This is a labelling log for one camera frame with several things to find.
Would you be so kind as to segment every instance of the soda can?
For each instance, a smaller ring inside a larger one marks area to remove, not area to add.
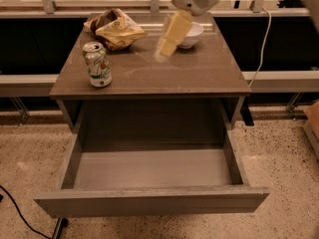
[[[94,87],[105,87],[111,80],[111,70],[106,49],[99,42],[83,46],[83,57],[88,65],[90,82]]]

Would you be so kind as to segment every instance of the cabinet top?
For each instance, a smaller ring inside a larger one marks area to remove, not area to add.
[[[86,43],[96,41],[96,37],[84,28],[51,90],[52,98],[237,97],[250,94],[250,88],[210,14],[196,18],[204,27],[199,42],[188,50],[177,48],[164,63],[155,60],[154,51],[165,15],[129,16],[148,35],[123,51],[108,52],[111,84],[103,88],[90,84],[82,48]]]

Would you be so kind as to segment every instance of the drawer front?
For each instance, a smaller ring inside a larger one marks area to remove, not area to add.
[[[267,197],[266,188],[156,189],[39,194],[35,201],[54,218],[253,212]]]

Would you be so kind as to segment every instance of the food item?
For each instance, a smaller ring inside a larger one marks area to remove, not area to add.
[[[83,46],[83,57],[88,65],[90,82],[94,87],[105,87],[111,80],[111,70],[106,49],[99,42],[90,42]]]
[[[111,51],[122,50],[147,35],[133,19],[120,9],[107,11],[86,22],[85,26]]]
[[[190,30],[191,22],[192,16],[186,11],[177,11],[166,18],[155,52],[158,62],[166,61],[174,53]]]

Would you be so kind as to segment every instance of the terrazzo floor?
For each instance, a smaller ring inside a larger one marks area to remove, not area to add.
[[[252,186],[270,195],[254,213],[112,218],[70,218],[61,238],[319,238],[319,163],[304,117],[253,113],[255,126],[239,120],[233,131]],[[15,114],[0,113],[0,184],[11,192],[27,221],[52,235],[52,219],[34,201],[54,190],[71,134],[57,112],[31,115],[17,126]],[[4,195],[0,238],[42,238],[24,225]]]

